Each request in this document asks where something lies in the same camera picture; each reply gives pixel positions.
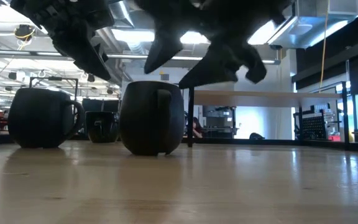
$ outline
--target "red object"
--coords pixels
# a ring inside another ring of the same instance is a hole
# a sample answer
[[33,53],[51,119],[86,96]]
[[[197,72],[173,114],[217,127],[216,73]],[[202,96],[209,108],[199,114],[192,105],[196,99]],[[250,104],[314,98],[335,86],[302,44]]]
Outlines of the red object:
[[341,141],[340,136],[329,136],[328,139],[331,141]]

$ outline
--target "person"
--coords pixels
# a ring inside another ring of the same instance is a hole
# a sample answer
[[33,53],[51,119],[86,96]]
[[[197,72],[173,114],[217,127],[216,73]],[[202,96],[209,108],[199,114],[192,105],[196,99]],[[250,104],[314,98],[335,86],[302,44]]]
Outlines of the person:
[[193,134],[195,138],[203,138],[200,122],[197,118],[193,118]]

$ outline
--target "table surface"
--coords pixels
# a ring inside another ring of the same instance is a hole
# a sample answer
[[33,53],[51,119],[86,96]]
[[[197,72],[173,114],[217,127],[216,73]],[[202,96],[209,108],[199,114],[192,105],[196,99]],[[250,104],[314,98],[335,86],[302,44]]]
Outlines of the table surface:
[[341,99],[335,93],[195,90],[194,104],[208,106],[309,107]]
[[0,223],[358,223],[358,153],[181,144],[0,145]]

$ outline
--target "yellow cable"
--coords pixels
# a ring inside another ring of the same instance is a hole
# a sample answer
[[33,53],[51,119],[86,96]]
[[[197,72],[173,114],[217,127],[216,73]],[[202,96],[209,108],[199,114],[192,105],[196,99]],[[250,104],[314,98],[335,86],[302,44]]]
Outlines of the yellow cable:
[[[17,50],[22,50],[22,49],[23,49],[23,47],[25,46],[24,43],[27,41],[28,38],[29,38],[29,37],[26,37],[26,38],[25,38],[25,41],[22,43],[22,45],[19,46],[19,48],[18,48]],[[0,74],[5,70],[6,67],[9,66],[9,64],[13,61],[13,59],[14,59],[14,56],[12,56],[12,59],[5,65],[4,68],[2,68],[2,70],[0,71]]]
[[323,78],[324,78],[324,63],[325,63],[325,57],[326,57],[328,11],[329,11],[329,0],[328,0],[328,5],[327,5],[327,12],[326,12],[326,24],[325,24],[325,28],[324,28],[323,59],[321,62],[321,78],[320,78],[319,93],[321,93],[321,87],[323,86]]
[[20,38],[20,39],[21,39],[21,38],[28,38],[28,37],[30,37],[34,32],[35,32],[35,28],[32,30],[31,34],[27,34],[27,35],[24,35],[24,36],[18,36],[18,35],[15,34],[15,37],[16,37],[16,38]]

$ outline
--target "desk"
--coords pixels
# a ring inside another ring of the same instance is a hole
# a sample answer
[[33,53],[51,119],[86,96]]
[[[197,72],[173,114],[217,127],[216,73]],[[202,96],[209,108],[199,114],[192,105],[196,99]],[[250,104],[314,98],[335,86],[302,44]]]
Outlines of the desk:
[[[299,120],[302,121],[302,107],[322,105],[334,100],[343,99],[344,105],[347,104],[346,92],[335,93],[284,93],[284,92],[257,92],[257,91],[211,91],[189,89],[189,123],[193,122],[194,105],[212,106],[261,106],[261,107],[295,107],[299,108]],[[345,111],[345,133],[348,133],[349,124],[347,120],[347,107]],[[303,125],[300,122],[300,141],[303,140]],[[193,145],[193,132],[188,128],[188,146]],[[345,143],[349,144],[349,138],[345,138]]]
[[332,93],[196,90],[194,104],[208,106],[265,106],[292,108],[320,105],[339,99],[341,99],[341,94]]

